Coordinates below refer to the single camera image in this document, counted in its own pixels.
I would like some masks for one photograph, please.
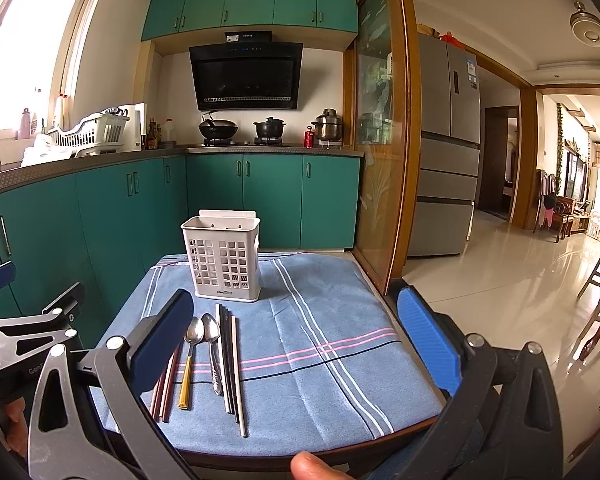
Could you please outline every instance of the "white dish rack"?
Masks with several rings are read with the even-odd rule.
[[[200,210],[182,224],[199,298],[257,301],[260,219],[255,211]]]
[[[125,115],[101,112],[85,117],[68,132],[54,128],[48,135],[58,146],[71,148],[74,156],[98,155],[117,151],[124,145],[122,135],[128,120],[126,112]]]

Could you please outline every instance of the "blue tablecloth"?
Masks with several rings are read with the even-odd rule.
[[[239,318],[248,438],[210,385],[208,345],[196,347],[192,409],[176,406],[159,426],[181,450],[230,456],[286,456],[373,440],[437,415],[432,386],[404,349],[355,263],[321,254],[260,256],[256,303],[194,296],[194,314],[222,303]],[[142,279],[100,344],[128,335],[178,288],[194,293],[186,256],[165,256]],[[182,382],[186,348],[176,378]],[[151,393],[142,395],[149,405]],[[104,426],[115,422],[99,390]]]

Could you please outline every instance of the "refrigerator door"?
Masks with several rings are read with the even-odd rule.
[[[451,90],[446,43],[418,35],[422,67],[422,129],[451,135]]]
[[[429,139],[422,136],[420,158],[421,170],[445,171],[446,173],[461,173],[478,176],[480,150],[455,144],[453,142]]]
[[[480,144],[480,91],[475,56],[451,44],[446,49],[451,87],[451,136]]]
[[[416,202],[408,255],[462,253],[473,212],[471,203]]]
[[[474,176],[420,170],[418,196],[474,200],[478,179]]]

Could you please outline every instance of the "hanging vine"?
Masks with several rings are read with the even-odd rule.
[[[555,173],[556,194],[560,193],[562,186],[562,154],[564,153],[564,132],[562,131],[562,105],[557,104],[558,110],[558,164]]]

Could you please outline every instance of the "black range hood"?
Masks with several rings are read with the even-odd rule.
[[[234,42],[189,49],[198,110],[298,108],[302,43]]]

